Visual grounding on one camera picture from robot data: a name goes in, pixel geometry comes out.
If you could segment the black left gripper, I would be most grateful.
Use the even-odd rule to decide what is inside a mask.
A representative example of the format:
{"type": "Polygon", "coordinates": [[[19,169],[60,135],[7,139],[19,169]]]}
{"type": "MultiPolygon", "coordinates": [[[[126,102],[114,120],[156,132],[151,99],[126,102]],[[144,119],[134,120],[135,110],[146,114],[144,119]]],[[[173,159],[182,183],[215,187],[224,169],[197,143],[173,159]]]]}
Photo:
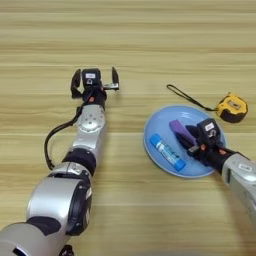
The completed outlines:
{"type": "Polygon", "coordinates": [[[71,80],[71,94],[72,98],[81,98],[83,100],[82,107],[86,105],[99,105],[105,108],[105,102],[107,100],[107,90],[119,90],[119,76],[115,67],[112,67],[112,83],[110,84],[98,84],[98,85],[86,85],[84,92],[78,90],[81,82],[81,70],[75,71],[71,80]]]}

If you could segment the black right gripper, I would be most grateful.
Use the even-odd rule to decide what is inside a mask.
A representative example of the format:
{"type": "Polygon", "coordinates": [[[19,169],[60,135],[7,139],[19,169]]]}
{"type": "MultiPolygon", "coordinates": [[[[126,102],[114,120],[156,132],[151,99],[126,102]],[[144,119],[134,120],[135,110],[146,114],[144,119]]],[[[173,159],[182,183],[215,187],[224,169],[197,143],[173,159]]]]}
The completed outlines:
{"type": "MultiPolygon", "coordinates": [[[[199,128],[186,125],[186,129],[194,138],[200,137],[199,128]]],[[[207,144],[197,145],[182,133],[177,133],[176,138],[182,147],[187,150],[189,156],[201,162],[204,166],[211,167],[219,173],[222,172],[225,161],[235,154],[234,151],[223,146],[221,142],[209,146],[207,144]]]]}

